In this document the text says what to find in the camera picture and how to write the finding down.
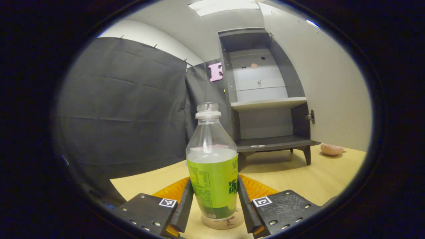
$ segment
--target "plastic bottle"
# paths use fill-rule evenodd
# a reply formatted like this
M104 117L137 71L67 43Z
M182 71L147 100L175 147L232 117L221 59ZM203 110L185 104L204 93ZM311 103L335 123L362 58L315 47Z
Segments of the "plastic bottle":
M186 148L190 180L202 214L222 219L236 210L236 144L220 124L217 103L199 104L197 110L198 126Z

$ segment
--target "green bottle label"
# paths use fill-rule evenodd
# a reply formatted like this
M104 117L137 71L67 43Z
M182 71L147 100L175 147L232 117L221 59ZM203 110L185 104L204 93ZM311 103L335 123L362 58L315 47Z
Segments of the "green bottle label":
M236 211L238 154L217 163L187 161L198 205L206 217L226 218Z

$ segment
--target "wooden table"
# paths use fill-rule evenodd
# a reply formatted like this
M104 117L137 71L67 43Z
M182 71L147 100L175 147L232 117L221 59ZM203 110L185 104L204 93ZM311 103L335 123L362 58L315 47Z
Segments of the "wooden table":
M346 148L336 157L323 155L320 145L311 147L312 163L307 166L300 150L255 153L247 157L248 166L240 174L255 179L278 191L291 189L318 206L338 195L349 184L361 166L366 152ZM185 161L151 172L111 179L112 184L126 199L138 193L153 194L189 176ZM239 198L237 207L241 207ZM181 236L196 238L253 238L245 224L229 230L214 230L201 222L201 211L196 198Z

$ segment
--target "cabinet door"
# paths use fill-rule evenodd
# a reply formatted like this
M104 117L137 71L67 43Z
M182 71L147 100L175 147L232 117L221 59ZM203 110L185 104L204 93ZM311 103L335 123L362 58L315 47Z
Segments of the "cabinet door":
M266 30L294 65L309 112L314 109L311 139L367 151L372 129L371 101L350 55L325 32L284 6L259 5Z

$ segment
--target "black fabric backdrop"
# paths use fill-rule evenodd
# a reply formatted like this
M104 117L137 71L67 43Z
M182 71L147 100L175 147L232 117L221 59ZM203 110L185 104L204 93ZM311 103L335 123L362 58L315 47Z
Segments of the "black fabric backdrop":
M224 92L224 81L218 80L210 82L211 70L209 65L221 62L220 58L210 60L187 70L185 81L187 88L186 97L186 139L189 142L195 131L198 121L195 119L196 106L202 102L218 103L218 110L221 112L220 123L227 130L227 108L226 96Z
M186 63L139 42L95 39L58 96L59 151L111 204L125 202L109 179L185 159Z

